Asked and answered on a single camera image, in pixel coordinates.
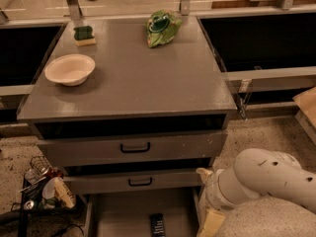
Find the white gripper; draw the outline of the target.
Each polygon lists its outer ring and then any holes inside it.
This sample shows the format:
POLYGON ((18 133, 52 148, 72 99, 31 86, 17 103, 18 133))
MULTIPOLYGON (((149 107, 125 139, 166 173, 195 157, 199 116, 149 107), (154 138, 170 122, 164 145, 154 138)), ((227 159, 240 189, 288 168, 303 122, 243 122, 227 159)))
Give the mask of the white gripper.
POLYGON ((197 168, 201 181, 204 183, 205 198, 208 204, 216 209, 206 210, 203 224, 199 227, 197 237, 214 237, 225 220, 225 214, 221 211, 233 210, 236 205, 229 201, 219 186, 219 177, 222 169, 213 172, 205 168, 197 168))

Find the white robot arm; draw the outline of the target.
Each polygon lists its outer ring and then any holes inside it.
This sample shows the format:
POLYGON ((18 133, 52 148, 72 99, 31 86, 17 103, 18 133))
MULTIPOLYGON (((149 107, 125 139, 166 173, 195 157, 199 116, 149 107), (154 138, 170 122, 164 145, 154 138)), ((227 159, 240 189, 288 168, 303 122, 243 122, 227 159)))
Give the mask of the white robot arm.
POLYGON ((225 213, 263 197, 280 198, 316 212, 316 174, 303 170, 295 157, 260 148, 245 149, 226 169, 198 168, 197 237, 214 237, 225 213))

